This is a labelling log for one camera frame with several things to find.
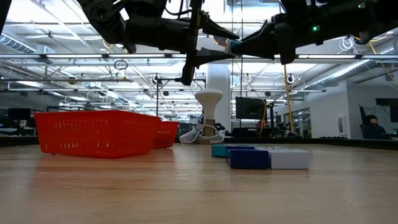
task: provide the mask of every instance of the red basket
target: red basket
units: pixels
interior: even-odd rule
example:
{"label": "red basket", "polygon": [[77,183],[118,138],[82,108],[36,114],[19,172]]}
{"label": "red basket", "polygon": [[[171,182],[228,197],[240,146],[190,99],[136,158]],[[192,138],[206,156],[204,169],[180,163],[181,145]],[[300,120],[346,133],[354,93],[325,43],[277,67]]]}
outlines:
{"label": "red basket", "polygon": [[120,158],[150,152],[159,118],[126,111],[36,113],[44,153]]}
{"label": "red basket", "polygon": [[174,144],[175,135],[179,122],[173,121],[162,121],[159,123],[157,128],[157,134],[154,141],[154,149],[160,149],[165,147],[172,147]]}

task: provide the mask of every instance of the wall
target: wall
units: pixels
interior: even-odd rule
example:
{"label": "wall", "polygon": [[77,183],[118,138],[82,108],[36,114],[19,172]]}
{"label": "wall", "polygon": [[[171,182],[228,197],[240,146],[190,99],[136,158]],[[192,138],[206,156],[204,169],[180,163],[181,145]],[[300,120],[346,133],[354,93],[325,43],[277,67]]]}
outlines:
{"label": "wall", "polygon": [[362,139],[360,124],[362,124],[359,106],[376,106],[376,98],[398,98],[398,90],[389,86],[348,85],[349,124],[351,138]]}
{"label": "wall", "polygon": [[[345,116],[346,137],[350,138],[348,121],[349,109],[347,100],[346,82],[339,83],[336,87],[326,88],[326,93],[310,93],[304,101],[292,104],[292,111],[310,108],[312,138],[324,136],[340,137],[338,118]],[[287,106],[275,107],[274,112],[283,115],[289,112]]]}
{"label": "wall", "polygon": [[32,110],[46,111],[48,106],[59,106],[58,98],[49,95],[39,95],[29,92],[27,97],[19,93],[1,93],[0,109],[30,108]]}

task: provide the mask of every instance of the monitor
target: monitor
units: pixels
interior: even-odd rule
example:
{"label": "monitor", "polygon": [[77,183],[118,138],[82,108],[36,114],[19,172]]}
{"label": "monitor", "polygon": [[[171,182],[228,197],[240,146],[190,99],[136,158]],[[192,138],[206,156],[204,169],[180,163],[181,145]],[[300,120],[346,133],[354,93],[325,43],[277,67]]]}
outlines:
{"label": "monitor", "polygon": [[264,102],[259,98],[236,97],[236,118],[267,120],[267,110]]}
{"label": "monitor", "polygon": [[29,108],[8,108],[8,119],[11,120],[29,120],[30,109]]}

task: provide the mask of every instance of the table surface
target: table surface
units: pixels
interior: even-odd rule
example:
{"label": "table surface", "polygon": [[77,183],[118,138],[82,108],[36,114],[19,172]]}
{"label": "table surface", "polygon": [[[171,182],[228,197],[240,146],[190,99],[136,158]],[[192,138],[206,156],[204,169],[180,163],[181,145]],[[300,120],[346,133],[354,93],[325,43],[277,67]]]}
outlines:
{"label": "table surface", "polygon": [[118,160],[2,148],[1,223],[397,223],[398,152],[288,146],[311,151],[310,170],[232,170],[210,146]]}

